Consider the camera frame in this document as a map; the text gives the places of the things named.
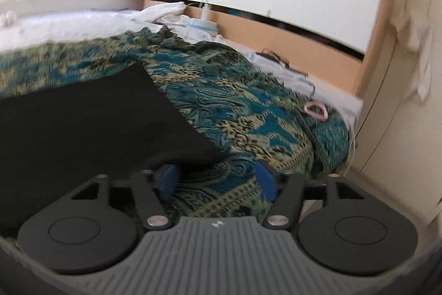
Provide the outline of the white bed sheet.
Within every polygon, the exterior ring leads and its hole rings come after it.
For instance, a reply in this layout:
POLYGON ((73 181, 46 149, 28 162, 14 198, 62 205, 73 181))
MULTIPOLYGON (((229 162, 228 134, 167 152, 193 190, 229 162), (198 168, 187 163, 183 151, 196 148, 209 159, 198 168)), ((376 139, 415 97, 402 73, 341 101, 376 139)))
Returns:
MULTIPOLYGON (((97 37, 110 37, 127 31, 137 32, 142 28, 158 32, 164 24, 139 22, 129 18, 138 11, 76 11, 40 16, 17 16, 14 12, 1 15, 1 52, 24 49, 50 41, 80 41, 97 37)), ((346 91, 339 90, 328 82, 312 75, 301 75, 299 71, 287 70, 281 61, 271 61, 259 55, 256 49, 245 43, 233 41, 232 37, 210 36, 210 34, 186 27, 166 25, 172 33, 194 44, 199 41, 222 43, 242 53, 256 68, 272 73, 286 88, 311 96, 314 100, 333 106, 343 117, 348 127, 356 125, 363 101, 346 91)))

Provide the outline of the teal paisley bedspread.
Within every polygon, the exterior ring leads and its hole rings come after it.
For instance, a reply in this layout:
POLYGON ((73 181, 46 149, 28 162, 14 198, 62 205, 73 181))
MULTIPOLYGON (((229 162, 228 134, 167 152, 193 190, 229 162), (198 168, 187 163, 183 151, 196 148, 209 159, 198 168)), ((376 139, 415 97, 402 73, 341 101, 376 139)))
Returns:
POLYGON ((303 110, 306 96, 254 68, 233 48, 191 44, 165 27, 3 52, 1 96, 97 79, 136 62, 188 122, 227 155, 174 191, 165 206, 172 218, 262 218, 270 205, 255 180, 256 160, 320 179, 348 156, 351 136, 337 110, 317 121, 303 110))

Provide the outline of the white crumpled cloth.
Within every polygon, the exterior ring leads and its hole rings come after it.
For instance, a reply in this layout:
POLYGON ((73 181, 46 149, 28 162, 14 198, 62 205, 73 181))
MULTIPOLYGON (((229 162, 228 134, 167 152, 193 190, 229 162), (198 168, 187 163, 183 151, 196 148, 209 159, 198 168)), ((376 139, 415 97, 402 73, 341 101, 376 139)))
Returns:
POLYGON ((184 14, 186 8, 187 6, 183 1, 155 4, 142 11, 130 14, 129 18, 139 22, 164 25, 187 25, 191 18, 184 14))

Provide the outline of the black pants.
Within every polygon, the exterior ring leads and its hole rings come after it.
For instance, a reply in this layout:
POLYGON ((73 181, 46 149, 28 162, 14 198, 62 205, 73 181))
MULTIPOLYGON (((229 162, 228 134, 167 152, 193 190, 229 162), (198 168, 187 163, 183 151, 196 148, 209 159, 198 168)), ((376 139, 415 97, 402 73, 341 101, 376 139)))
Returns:
POLYGON ((191 126, 141 64, 1 101, 1 233, 98 174, 176 165, 192 178, 225 153, 191 126))

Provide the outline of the blue white tissue box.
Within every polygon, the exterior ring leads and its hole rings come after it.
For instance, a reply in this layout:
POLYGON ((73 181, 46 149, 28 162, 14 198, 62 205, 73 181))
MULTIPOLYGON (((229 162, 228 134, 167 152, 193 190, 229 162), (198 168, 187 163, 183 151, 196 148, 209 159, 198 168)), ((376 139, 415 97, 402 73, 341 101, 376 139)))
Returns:
POLYGON ((187 17, 183 20, 183 24, 186 27, 204 31, 210 34, 210 36, 217 36, 220 33, 218 24, 208 20, 187 17))

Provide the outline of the wooden bed frame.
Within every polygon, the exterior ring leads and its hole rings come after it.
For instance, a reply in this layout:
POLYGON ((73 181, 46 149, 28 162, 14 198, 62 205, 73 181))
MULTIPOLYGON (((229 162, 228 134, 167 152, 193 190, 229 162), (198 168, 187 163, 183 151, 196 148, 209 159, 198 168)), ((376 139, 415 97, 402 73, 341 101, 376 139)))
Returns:
MULTIPOLYGON (((1 12, 15 11, 20 15, 44 14, 77 10, 135 10, 169 0, 27 0, 9 1, 1 4, 1 12)), ((340 45, 328 39, 321 40, 317 34, 287 25, 266 17, 261 20, 247 19, 229 14, 225 7, 212 6, 209 20, 220 27, 220 34, 228 40, 254 50, 269 49, 285 58, 295 70, 314 75, 343 91, 363 98, 375 72, 381 47, 388 29, 388 12, 379 10, 368 50, 363 60, 350 56, 340 45)))

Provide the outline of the pink hair clip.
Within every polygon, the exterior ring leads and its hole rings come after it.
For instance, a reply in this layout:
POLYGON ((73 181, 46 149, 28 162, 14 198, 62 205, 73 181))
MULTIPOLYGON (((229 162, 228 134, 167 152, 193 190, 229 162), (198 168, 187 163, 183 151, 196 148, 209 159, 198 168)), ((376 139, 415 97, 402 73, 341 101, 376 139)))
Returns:
POLYGON ((329 114, 327 107, 320 101, 313 100, 304 104, 303 111, 317 121, 327 121, 329 114))

